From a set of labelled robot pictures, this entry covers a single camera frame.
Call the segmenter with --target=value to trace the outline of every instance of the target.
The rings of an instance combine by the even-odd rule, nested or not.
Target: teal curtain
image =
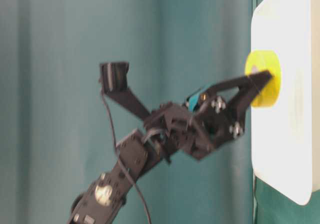
[[[320,191],[314,192],[310,202],[301,206],[260,179],[255,182],[255,224],[318,224],[320,223]]]
[[[98,63],[130,62],[149,108],[243,74],[252,0],[0,0],[1,223],[64,223],[116,158]],[[120,139],[142,124],[110,104]],[[201,162],[184,153],[138,184],[154,223],[252,223],[250,126]],[[146,223],[134,190],[115,223]]]

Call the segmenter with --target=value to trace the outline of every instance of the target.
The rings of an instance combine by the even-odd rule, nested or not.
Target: black wire
[[[102,101],[103,101],[103,104],[104,104],[104,106],[105,106],[105,108],[106,108],[106,111],[107,111],[107,115],[108,115],[108,119],[109,119],[109,122],[110,122],[110,128],[111,128],[111,133],[112,133],[112,141],[113,141],[113,150],[115,151],[114,153],[115,153],[115,155],[117,156],[117,161],[118,161],[118,164],[119,164],[119,166],[120,166],[120,168],[121,168],[121,170],[123,171],[123,173],[125,174],[125,176],[126,176],[126,178],[129,180],[129,182],[131,183],[131,185],[133,185],[134,187],[135,187],[135,189],[137,190],[137,193],[138,193],[138,195],[139,195],[139,197],[140,197],[140,199],[141,199],[141,201],[143,202],[143,207],[144,207],[144,211],[145,211],[145,213],[146,213],[146,215],[147,215],[147,219],[148,219],[148,224],[152,224],[151,223],[151,218],[150,218],[150,213],[149,213],[149,210],[148,210],[148,206],[147,206],[147,204],[146,204],[146,201],[145,201],[145,199],[144,199],[144,197],[143,197],[143,194],[141,193],[141,191],[140,191],[140,189],[139,189],[139,187],[136,185],[136,183],[135,183],[135,181],[133,180],[133,178],[131,177],[131,175],[130,175],[130,173],[128,172],[128,170],[127,170],[127,168],[125,167],[125,165],[123,164],[123,162],[122,162],[122,160],[121,160],[121,158],[120,158],[120,154],[117,152],[117,141],[116,141],[116,139],[115,139],[115,127],[113,126],[113,121],[112,121],[112,116],[111,116],[111,111],[110,111],[110,108],[109,108],[109,105],[108,105],[108,103],[107,103],[107,101],[106,101],[106,99],[105,99],[105,97],[104,97],[104,92],[103,92],[103,90],[101,89],[101,91],[100,91],[100,95],[101,95],[101,98],[102,98]]]

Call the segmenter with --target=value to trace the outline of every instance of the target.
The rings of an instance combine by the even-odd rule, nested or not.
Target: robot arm
[[[134,130],[117,143],[117,151],[134,181],[178,150],[200,160],[245,131],[245,111],[272,78],[269,71],[239,77],[204,88],[182,105],[172,102],[149,111],[127,87],[128,63],[100,65],[100,82],[105,95],[140,118],[146,134]],[[228,101],[220,92],[238,88]],[[132,187],[119,161],[102,173],[72,205],[67,224],[109,224],[125,204]]]

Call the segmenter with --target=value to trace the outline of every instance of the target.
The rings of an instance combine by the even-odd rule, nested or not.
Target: white panel
[[[313,92],[320,81],[319,77],[312,79],[320,76],[315,68],[319,57],[312,56],[312,46],[320,38],[311,34],[319,28],[312,28],[311,22],[319,16],[315,11],[319,4],[313,0],[311,13],[311,0],[264,0],[255,10],[251,26],[251,50],[275,51],[282,70],[275,105],[252,108],[253,169],[256,176],[298,204],[306,204],[311,192],[320,187],[320,178],[316,178],[319,161],[315,160],[320,157],[315,142],[320,130],[312,126],[313,118],[320,118],[320,112],[312,108]],[[313,104],[319,106],[320,96]]]

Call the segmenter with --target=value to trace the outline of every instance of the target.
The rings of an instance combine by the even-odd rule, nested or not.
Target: yellow object
[[[267,83],[258,96],[252,101],[253,107],[272,106],[278,98],[281,87],[281,68],[274,51],[257,50],[249,54],[245,63],[245,74],[254,74],[269,70],[273,78]]]

